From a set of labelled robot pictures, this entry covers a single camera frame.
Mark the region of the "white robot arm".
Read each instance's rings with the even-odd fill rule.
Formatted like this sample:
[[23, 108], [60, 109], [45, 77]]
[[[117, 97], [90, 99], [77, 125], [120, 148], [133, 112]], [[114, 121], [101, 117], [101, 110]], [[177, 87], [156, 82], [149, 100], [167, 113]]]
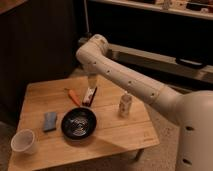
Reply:
[[213, 171], [213, 91], [182, 94], [109, 59], [108, 49], [107, 39], [95, 34], [78, 48], [76, 58], [180, 128], [175, 171]]

